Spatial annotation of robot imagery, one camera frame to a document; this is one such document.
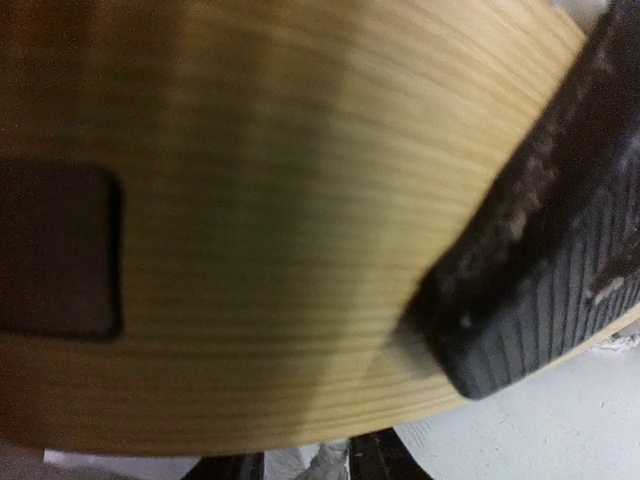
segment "dark rectangular patch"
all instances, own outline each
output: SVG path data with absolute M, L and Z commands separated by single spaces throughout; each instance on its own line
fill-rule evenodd
M 120 215 L 99 168 L 0 160 L 0 330 L 114 336 Z

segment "wood grain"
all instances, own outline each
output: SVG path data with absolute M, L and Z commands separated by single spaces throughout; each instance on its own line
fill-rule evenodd
M 458 404 L 393 331 L 582 42 L 539 0 L 3 2 L 0 156 L 126 198 L 124 335 L 0 336 L 2 435 L 208 455 Z

